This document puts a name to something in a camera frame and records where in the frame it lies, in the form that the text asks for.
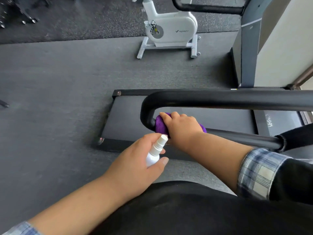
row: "hand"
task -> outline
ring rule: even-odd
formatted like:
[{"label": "hand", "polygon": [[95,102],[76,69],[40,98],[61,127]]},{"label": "hand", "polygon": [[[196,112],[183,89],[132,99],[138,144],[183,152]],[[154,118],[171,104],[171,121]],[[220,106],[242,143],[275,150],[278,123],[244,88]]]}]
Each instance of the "hand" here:
[{"label": "hand", "polygon": [[160,116],[171,136],[169,144],[184,152],[190,147],[190,139],[195,134],[203,133],[201,126],[192,116],[188,117],[186,114],[179,115],[177,112],[173,112],[171,117],[166,113],[160,112]]},{"label": "hand", "polygon": [[168,158],[162,157],[147,168],[146,157],[151,146],[161,136],[159,133],[145,135],[125,149],[103,175],[106,181],[127,202],[142,194],[163,172]]}]

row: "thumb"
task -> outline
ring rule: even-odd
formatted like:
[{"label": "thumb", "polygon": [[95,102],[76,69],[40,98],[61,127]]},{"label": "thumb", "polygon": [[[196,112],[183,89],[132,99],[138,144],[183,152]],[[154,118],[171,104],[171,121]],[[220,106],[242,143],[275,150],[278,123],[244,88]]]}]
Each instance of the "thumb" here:
[{"label": "thumb", "polygon": [[155,164],[148,168],[149,177],[152,181],[158,179],[158,177],[162,174],[166,164],[168,163],[168,160],[169,159],[167,157],[162,157]]},{"label": "thumb", "polygon": [[166,126],[167,126],[167,125],[171,122],[171,120],[172,120],[172,118],[171,118],[168,114],[166,114],[166,113],[164,113],[164,112],[160,112],[160,116],[162,117],[162,119],[163,119],[163,121],[164,121],[164,123],[165,123]]}]

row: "black rubber mat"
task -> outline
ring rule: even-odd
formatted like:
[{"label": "black rubber mat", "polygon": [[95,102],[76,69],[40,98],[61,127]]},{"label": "black rubber mat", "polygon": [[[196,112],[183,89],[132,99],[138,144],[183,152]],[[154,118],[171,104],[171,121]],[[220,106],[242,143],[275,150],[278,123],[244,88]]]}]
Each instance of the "black rubber mat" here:
[{"label": "black rubber mat", "polygon": [[[177,11],[171,0],[153,0],[159,13]],[[245,0],[193,0],[198,4],[242,6]],[[0,29],[0,43],[31,43],[75,39],[100,39],[145,35],[146,14],[142,0],[51,0],[47,8],[39,4],[32,12],[36,24],[21,23],[20,15]],[[198,32],[237,31],[240,16],[194,13]]]}]

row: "black pants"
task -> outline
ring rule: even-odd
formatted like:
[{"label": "black pants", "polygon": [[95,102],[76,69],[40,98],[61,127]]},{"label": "black pants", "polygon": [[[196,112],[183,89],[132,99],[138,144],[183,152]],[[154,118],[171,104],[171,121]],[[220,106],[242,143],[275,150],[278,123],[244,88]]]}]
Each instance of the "black pants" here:
[{"label": "black pants", "polygon": [[169,181],[152,184],[92,234],[313,234],[313,206],[245,199]]}]

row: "gray carpet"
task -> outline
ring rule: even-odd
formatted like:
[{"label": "gray carpet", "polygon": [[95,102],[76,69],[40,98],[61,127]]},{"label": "gray carpet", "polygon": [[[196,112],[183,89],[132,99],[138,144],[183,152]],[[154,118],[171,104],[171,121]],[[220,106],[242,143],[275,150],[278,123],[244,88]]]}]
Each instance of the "gray carpet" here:
[{"label": "gray carpet", "polygon": [[[75,39],[101,39],[145,35],[142,0],[51,0],[31,13],[40,21],[23,25],[16,13],[7,28],[0,28],[1,43],[31,43]],[[172,0],[153,0],[159,13],[176,12]],[[195,4],[241,7],[245,0],[193,0]],[[198,32],[238,31],[240,16],[194,13]]]},{"label": "gray carpet", "polygon": [[[147,50],[142,37],[0,46],[0,233],[103,174],[117,154],[90,144],[114,89],[234,87],[236,32],[202,34],[190,50]],[[170,161],[158,181],[189,180],[229,192],[193,162]]]}]

